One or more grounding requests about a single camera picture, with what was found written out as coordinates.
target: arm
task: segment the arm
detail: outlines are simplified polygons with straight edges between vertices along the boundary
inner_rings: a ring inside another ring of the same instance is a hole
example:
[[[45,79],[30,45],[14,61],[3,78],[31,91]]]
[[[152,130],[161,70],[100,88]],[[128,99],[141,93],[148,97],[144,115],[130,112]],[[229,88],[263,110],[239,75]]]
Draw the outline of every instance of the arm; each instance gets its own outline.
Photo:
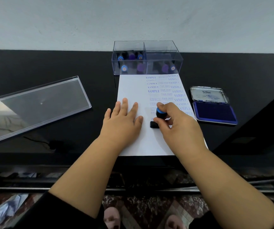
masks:
[[[121,151],[139,136],[143,118],[136,120],[138,104],[127,113],[127,99],[105,113],[100,136],[51,187],[49,192],[96,218],[112,167]]]
[[[163,138],[195,181],[221,227],[273,228],[273,202],[206,148],[198,123],[173,103],[158,103],[157,107],[171,117],[169,121],[154,118]]]

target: black shirt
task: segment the black shirt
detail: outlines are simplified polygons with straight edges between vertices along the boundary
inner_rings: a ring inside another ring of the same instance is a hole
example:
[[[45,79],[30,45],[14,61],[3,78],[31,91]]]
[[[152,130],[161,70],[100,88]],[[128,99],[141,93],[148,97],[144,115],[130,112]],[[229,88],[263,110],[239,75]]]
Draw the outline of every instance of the black shirt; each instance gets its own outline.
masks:
[[[97,218],[94,219],[47,192],[25,213],[14,228],[107,228],[103,217],[102,205]],[[189,229],[194,228],[221,227],[209,211],[190,223]]]

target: sheet of paper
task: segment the sheet of paper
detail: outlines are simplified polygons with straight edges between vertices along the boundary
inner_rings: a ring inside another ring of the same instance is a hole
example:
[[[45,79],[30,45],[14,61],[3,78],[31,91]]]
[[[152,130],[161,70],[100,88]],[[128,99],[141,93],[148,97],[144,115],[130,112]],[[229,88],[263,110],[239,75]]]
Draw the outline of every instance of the sheet of paper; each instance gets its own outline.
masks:
[[[118,101],[128,99],[128,110],[138,102],[137,116],[143,116],[139,138],[120,156],[163,156],[173,155],[158,128],[150,128],[150,121],[156,117],[156,104],[173,102],[186,114],[195,118],[188,96],[179,74],[170,75],[121,75]]]

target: finger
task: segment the finger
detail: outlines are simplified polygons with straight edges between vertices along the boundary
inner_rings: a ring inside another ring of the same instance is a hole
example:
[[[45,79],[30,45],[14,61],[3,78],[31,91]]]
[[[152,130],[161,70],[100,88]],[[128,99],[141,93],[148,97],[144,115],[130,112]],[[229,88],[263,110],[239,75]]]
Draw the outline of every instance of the finger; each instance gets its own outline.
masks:
[[[159,129],[163,135],[168,133],[168,130],[171,130],[170,127],[168,126],[168,123],[164,119],[155,117],[153,120],[154,122],[158,124]]]
[[[173,120],[172,118],[168,119],[168,120],[165,120],[165,122],[168,124],[168,125],[173,125]]]
[[[115,104],[115,107],[114,107],[114,109],[112,111],[112,116],[111,117],[116,116],[116,115],[119,114],[120,105],[121,105],[120,101],[117,101],[116,104]]]
[[[134,105],[133,105],[133,107],[132,107],[132,109],[127,114],[127,116],[130,117],[132,120],[134,120],[135,117],[136,117],[137,111],[138,111],[138,103],[135,102]]]
[[[172,118],[176,117],[176,115],[181,112],[179,108],[172,102],[167,104],[158,102],[157,107],[159,108],[159,110],[167,112],[168,116]]]
[[[127,98],[123,98],[119,114],[123,115],[123,116],[126,116],[127,115],[127,108],[128,108]]]
[[[138,130],[138,133],[141,130],[142,122],[143,122],[143,116],[138,116],[137,119],[135,120],[134,125],[135,125],[136,129]]]
[[[108,109],[106,110],[103,121],[109,120],[109,119],[110,119],[110,113],[111,113],[111,111],[112,111],[112,110],[111,110],[110,108],[108,108]]]

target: glossy black tabletop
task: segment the glossy black tabletop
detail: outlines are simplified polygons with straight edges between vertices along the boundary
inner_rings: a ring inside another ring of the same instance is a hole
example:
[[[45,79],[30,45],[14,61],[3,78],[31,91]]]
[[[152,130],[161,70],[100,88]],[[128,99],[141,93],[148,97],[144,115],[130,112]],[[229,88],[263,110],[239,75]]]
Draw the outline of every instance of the glossy black tabletop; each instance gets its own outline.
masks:
[[[111,52],[0,50],[0,96],[79,76],[92,108],[0,142],[0,165],[71,165],[99,135],[117,99]],[[223,88],[238,125],[200,124],[213,150],[274,99],[274,54],[182,53],[180,71],[193,85]],[[54,152],[43,142],[56,141]],[[115,166],[177,166],[175,156],[119,157]]]

